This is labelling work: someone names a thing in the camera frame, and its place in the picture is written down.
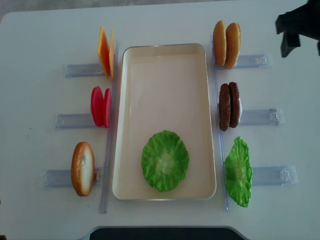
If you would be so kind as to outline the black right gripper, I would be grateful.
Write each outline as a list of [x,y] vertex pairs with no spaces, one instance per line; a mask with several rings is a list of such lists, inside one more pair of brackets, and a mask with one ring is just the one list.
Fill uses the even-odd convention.
[[275,21],[276,33],[283,33],[280,46],[281,56],[301,46],[300,35],[320,40],[320,2],[309,0],[306,4],[281,14]]

